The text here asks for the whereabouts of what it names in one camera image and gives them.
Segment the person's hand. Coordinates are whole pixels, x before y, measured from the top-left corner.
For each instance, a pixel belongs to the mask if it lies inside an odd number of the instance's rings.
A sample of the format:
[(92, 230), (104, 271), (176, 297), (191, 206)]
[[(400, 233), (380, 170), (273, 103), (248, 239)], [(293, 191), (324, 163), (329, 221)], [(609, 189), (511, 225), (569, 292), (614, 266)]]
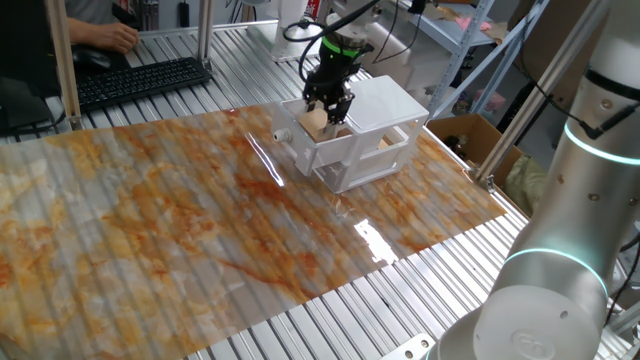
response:
[(98, 26), (95, 46), (103, 50), (127, 53), (139, 41), (139, 33), (136, 29), (123, 23), (113, 23)]

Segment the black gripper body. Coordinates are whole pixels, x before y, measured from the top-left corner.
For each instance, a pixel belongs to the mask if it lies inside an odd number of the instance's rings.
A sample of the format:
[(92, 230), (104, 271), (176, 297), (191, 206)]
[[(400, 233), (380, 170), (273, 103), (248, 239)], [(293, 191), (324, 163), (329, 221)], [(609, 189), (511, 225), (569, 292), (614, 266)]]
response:
[(372, 48), (363, 48), (347, 55), (345, 52), (321, 48), (320, 63), (305, 80), (303, 99), (315, 101), (330, 98), (351, 75), (360, 70), (362, 57), (372, 51)]

